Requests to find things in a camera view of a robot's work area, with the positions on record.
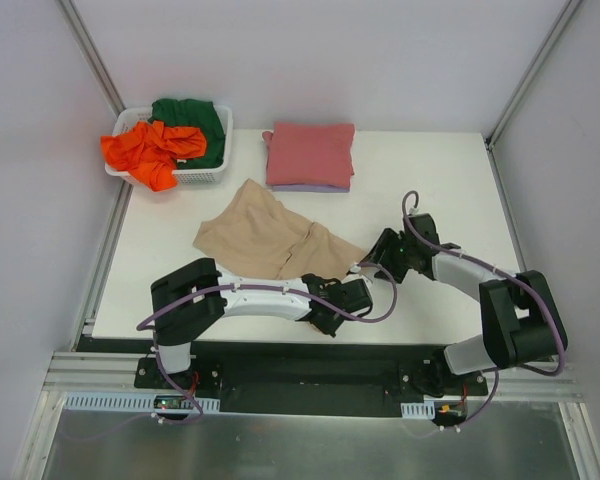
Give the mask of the beige t shirt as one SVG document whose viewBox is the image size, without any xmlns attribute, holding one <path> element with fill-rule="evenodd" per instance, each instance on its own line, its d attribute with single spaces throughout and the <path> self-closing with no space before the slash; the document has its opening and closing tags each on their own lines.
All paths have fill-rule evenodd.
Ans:
<svg viewBox="0 0 600 480">
<path fill-rule="evenodd" d="M 219 216 L 201 223 L 193 246 L 235 275 L 265 280 L 305 274 L 341 280 L 366 256 L 251 179 Z"/>
</svg>

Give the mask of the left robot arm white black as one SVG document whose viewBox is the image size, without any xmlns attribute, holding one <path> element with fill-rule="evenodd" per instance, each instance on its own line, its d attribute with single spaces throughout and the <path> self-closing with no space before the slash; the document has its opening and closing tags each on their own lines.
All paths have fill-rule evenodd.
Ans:
<svg viewBox="0 0 600 480">
<path fill-rule="evenodd" d="M 184 387 L 191 377 L 194 340 L 216 321 L 264 316 L 308 323 L 333 337 L 351 316 L 373 308 L 366 282 L 323 278 L 313 273 L 289 280 L 240 277 L 219 269 L 212 258 L 195 260 L 150 286 L 153 314 L 142 324 L 154 331 L 156 375 L 168 388 Z"/>
</svg>

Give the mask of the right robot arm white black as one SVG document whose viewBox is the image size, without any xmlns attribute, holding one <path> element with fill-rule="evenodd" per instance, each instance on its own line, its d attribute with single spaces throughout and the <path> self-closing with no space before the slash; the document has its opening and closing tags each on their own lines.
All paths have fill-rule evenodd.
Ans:
<svg viewBox="0 0 600 480">
<path fill-rule="evenodd" d="M 477 301 L 482 332 L 437 349 L 411 375 L 412 387 L 440 398 L 461 388 L 466 377 L 513 367 L 532 369 L 554 356 L 559 375 L 568 336 L 545 276 L 536 270 L 510 273 L 440 241 L 428 214 L 408 214 L 403 230 L 386 228 L 364 260 L 380 266 L 378 277 L 401 283 L 414 271 Z"/>
</svg>

